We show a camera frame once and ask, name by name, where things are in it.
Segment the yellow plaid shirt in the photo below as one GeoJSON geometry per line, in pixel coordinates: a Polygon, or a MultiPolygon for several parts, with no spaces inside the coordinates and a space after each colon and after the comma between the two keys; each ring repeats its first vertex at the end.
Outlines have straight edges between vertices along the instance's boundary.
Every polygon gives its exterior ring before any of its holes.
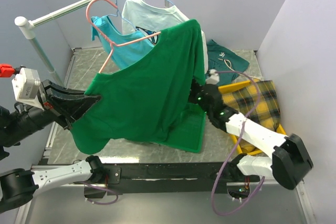
{"type": "MultiPolygon", "coordinates": [[[[280,108],[275,86],[272,81],[258,81],[260,90],[260,103],[249,118],[269,130],[276,131],[280,124],[280,108]]],[[[253,84],[232,93],[223,94],[226,105],[246,114],[257,102],[257,90],[253,84]]],[[[240,146],[244,153],[251,152],[255,147],[246,141],[241,141],[240,146]]]]}

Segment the yellow tray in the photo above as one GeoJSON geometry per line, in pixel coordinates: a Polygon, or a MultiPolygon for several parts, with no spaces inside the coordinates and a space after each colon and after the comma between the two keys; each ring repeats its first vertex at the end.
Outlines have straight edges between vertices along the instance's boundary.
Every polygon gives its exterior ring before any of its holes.
{"type": "MultiPolygon", "coordinates": [[[[218,87],[220,93],[222,94],[226,94],[226,93],[231,93],[231,92],[234,92],[234,91],[237,91],[239,89],[242,89],[248,85],[251,84],[251,81],[242,81],[242,82],[238,82],[238,83],[233,83],[233,84],[229,84],[229,85],[224,85],[224,86],[220,86],[218,87]]],[[[284,128],[282,128],[281,124],[279,124],[279,127],[277,128],[277,132],[280,133],[280,134],[286,134],[285,131],[284,131],[284,128]]],[[[236,137],[235,135],[232,135],[230,134],[230,137],[232,139],[232,141],[234,142],[234,144],[237,143],[238,141],[238,137],[236,137]]],[[[238,145],[237,146],[237,152],[238,153],[243,153],[242,149],[240,148],[240,146],[238,145]]],[[[247,153],[248,155],[257,155],[259,153],[262,153],[261,150],[259,149],[256,149],[255,151],[253,152],[249,152],[247,153]]]]}

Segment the metal frame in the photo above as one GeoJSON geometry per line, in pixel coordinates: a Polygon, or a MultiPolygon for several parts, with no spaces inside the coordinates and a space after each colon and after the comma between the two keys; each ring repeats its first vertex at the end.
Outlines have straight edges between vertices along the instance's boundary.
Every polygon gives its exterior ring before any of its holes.
{"type": "MultiPolygon", "coordinates": [[[[53,76],[55,82],[59,85],[63,85],[64,82],[62,81],[61,77],[59,76],[56,69],[53,67],[53,64],[50,62],[47,54],[44,52],[43,48],[39,44],[36,35],[34,33],[34,29],[42,25],[46,22],[49,22],[51,20],[54,20],[56,18],[59,18],[61,16],[64,16],[68,13],[71,13],[77,9],[80,9],[90,3],[91,0],[80,0],[76,3],[73,3],[71,5],[68,5],[64,8],[61,8],[59,10],[56,10],[52,13],[49,13],[45,16],[42,16],[40,18],[37,18],[35,20],[27,20],[25,17],[17,17],[15,19],[15,24],[20,28],[26,39],[29,40],[33,48],[35,49],[36,53],[39,55],[42,62],[47,67],[49,73],[53,76]]],[[[165,6],[169,7],[169,2],[165,1],[165,6]]]]}
{"type": "MultiPolygon", "coordinates": [[[[211,163],[170,163],[170,164],[104,164],[110,176],[118,176],[109,180],[112,189],[119,194],[128,193],[170,193],[170,192],[210,192],[216,172],[221,162],[211,163]]],[[[32,171],[41,171],[63,167],[62,165],[37,165],[32,171]]],[[[259,177],[253,177],[251,185],[257,185],[259,177]]],[[[268,179],[263,186],[278,184],[274,179],[268,179]]],[[[233,182],[230,178],[222,178],[217,187],[217,193],[227,193],[227,186],[242,186],[243,181],[233,182]]],[[[63,185],[62,187],[83,187],[79,184],[63,185]]],[[[307,224],[316,224],[304,182],[296,188],[307,224]]],[[[31,201],[20,207],[15,224],[25,224],[31,201]]]]}

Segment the green shirt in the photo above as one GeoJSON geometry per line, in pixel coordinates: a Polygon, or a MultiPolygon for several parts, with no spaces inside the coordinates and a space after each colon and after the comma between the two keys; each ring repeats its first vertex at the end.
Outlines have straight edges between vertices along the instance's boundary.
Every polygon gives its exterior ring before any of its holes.
{"type": "Polygon", "coordinates": [[[72,125],[76,146],[93,154],[111,138],[165,141],[186,107],[193,77],[205,83],[201,28],[189,20],[162,30],[136,63],[95,76],[85,94],[102,99],[72,125]]]}

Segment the clothing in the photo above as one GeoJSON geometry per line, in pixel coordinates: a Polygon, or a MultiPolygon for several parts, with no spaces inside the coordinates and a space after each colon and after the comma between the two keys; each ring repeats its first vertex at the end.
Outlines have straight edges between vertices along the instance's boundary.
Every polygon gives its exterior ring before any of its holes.
{"type": "MultiPolygon", "coordinates": [[[[144,37],[140,31],[122,35],[115,28],[108,16],[103,16],[101,18],[92,17],[91,20],[103,33],[105,33],[105,35],[109,37],[109,39],[114,41],[116,44],[122,44],[144,37]]],[[[91,28],[92,40],[94,40],[95,36],[97,36],[100,39],[105,52],[109,54],[111,51],[110,43],[108,43],[94,27],[91,28]]],[[[125,47],[114,46],[113,48],[114,52],[112,54],[112,60],[120,69],[124,69],[145,56],[150,50],[152,50],[153,45],[146,39],[125,47]]]]}
{"type": "MultiPolygon", "coordinates": [[[[161,31],[189,20],[175,5],[169,8],[157,8],[147,4],[144,0],[126,0],[122,10],[122,16],[136,27],[149,31],[161,31]]],[[[128,34],[133,32],[134,28],[123,20],[122,33],[128,34]]],[[[203,31],[202,41],[204,50],[204,72],[206,73],[208,71],[208,54],[203,31]]]]}
{"type": "Polygon", "coordinates": [[[93,154],[111,138],[164,141],[179,124],[193,77],[205,83],[201,28],[189,20],[162,30],[155,47],[129,67],[95,76],[85,94],[102,99],[72,125],[76,146],[93,154]]]}
{"type": "MultiPolygon", "coordinates": [[[[244,72],[249,65],[249,62],[245,59],[239,57],[234,52],[229,49],[217,44],[215,41],[210,40],[207,43],[208,57],[209,57],[209,69],[216,69],[217,71],[230,71],[230,69],[225,65],[224,59],[231,62],[231,68],[244,72]]],[[[219,75],[218,86],[231,84],[234,79],[239,76],[237,73],[222,73],[219,75]]]]}
{"type": "MultiPolygon", "coordinates": [[[[280,107],[274,83],[272,81],[258,81],[257,85],[261,95],[260,103],[249,118],[269,130],[276,131],[280,125],[280,107]]],[[[255,86],[250,84],[235,92],[223,94],[222,97],[226,105],[246,114],[254,107],[258,96],[255,86]]],[[[255,149],[253,145],[244,140],[240,142],[240,146],[245,153],[255,149]]]]}

